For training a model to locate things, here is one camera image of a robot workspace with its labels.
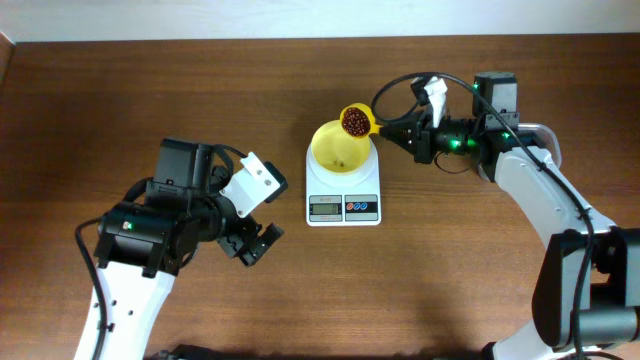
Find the yellow measuring scoop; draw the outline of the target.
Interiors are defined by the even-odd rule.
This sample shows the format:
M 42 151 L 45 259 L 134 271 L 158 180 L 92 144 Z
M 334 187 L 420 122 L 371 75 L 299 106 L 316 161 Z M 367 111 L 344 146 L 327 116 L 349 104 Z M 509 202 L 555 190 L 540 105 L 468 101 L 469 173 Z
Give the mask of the yellow measuring scoop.
M 342 129 L 353 138 L 379 134 L 382 128 L 376 123 L 371 108 L 363 103 L 354 103 L 344 108 L 339 120 Z

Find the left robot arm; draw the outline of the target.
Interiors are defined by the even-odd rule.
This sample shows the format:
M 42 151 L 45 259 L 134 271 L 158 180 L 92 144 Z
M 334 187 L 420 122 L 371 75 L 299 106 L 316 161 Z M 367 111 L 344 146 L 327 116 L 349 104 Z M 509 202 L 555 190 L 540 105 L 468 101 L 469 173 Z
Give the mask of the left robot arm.
M 141 359 L 156 318 L 182 268 L 207 242 L 227 257 L 255 265 L 284 233 L 262 226 L 252 211 L 288 187 L 285 176 L 254 153 L 165 139 L 153 176 L 92 220 L 98 242 L 88 251 L 80 224 L 76 243 L 93 285 L 78 359 Z

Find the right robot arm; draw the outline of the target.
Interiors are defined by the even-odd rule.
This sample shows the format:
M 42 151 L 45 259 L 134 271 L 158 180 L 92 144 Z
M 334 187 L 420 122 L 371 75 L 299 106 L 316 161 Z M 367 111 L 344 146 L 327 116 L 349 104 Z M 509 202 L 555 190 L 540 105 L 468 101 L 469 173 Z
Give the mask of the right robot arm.
M 610 358 L 639 339 L 639 231 L 594 209 L 561 173 L 557 137 L 523 123 L 509 72 L 481 72 L 473 83 L 440 72 L 405 75 L 414 104 L 385 119 L 380 134 L 431 164 L 468 155 L 478 174 L 520 207 L 545 249 L 532 319 L 487 344 L 484 359 Z

